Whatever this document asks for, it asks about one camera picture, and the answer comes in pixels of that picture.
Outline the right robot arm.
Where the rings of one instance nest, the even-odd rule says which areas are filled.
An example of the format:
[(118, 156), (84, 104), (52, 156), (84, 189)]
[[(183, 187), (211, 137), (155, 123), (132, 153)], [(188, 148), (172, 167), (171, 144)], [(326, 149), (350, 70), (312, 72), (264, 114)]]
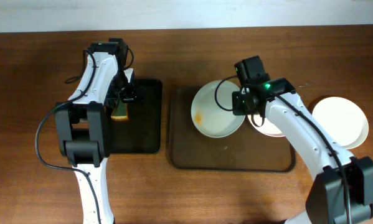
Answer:
[(361, 223), (373, 218), (373, 160), (356, 158), (312, 117), (293, 85), (272, 80), (258, 56), (235, 64), (241, 89), (235, 115), (259, 114), (286, 137), (307, 166), (313, 185), (305, 210), (286, 223)]

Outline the pink white plate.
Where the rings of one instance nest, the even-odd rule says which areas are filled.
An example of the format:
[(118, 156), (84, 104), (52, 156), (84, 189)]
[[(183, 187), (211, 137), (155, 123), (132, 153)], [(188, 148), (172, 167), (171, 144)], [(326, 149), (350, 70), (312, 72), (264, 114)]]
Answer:
[(248, 121), (250, 124), (260, 133), (274, 137), (274, 138), (282, 138), (284, 137), (283, 133), (267, 118), (262, 120), (262, 117), (259, 114), (248, 115), (247, 116)]

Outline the cream white plate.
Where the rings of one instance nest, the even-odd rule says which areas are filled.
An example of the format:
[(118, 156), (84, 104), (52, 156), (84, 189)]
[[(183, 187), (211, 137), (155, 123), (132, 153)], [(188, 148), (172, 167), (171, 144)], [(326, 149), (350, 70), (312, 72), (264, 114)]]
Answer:
[(357, 148), (369, 134), (369, 122), (363, 110), (346, 98), (323, 98), (313, 106), (311, 113), (325, 131), (346, 149)]

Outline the green yellow sponge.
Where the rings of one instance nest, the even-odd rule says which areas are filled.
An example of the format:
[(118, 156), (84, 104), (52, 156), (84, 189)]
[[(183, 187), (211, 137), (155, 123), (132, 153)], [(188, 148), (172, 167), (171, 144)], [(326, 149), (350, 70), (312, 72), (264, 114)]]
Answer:
[(111, 119), (115, 121), (128, 120), (128, 105), (121, 100), (117, 102), (115, 109), (111, 113)]

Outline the pale blue plate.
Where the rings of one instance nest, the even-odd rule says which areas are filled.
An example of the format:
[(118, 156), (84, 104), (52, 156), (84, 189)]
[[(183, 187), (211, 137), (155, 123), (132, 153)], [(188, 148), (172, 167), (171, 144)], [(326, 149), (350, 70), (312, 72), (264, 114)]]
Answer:
[(232, 111), (220, 108), (217, 101), (225, 109), (232, 107), (232, 93), (239, 87), (224, 81), (216, 91), (221, 80), (212, 81), (199, 89), (191, 104), (191, 118), (196, 129), (210, 138), (224, 138), (236, 132), (244, 122), (245, 115), (234, 115)]

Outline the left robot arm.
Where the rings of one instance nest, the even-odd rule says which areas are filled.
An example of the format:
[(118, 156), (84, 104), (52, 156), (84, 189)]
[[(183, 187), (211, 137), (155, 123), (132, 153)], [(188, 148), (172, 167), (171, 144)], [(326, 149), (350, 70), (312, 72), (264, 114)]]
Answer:
[(127, 104), (146, 96), (126, 62), (131, 53), (121, 38), (91, 43), (77, 89), (54, 113), (60, 153), (77, 178), (84, 223), (115, 222), (106, 182), (110, 117), (112, 112), (126, 115)]

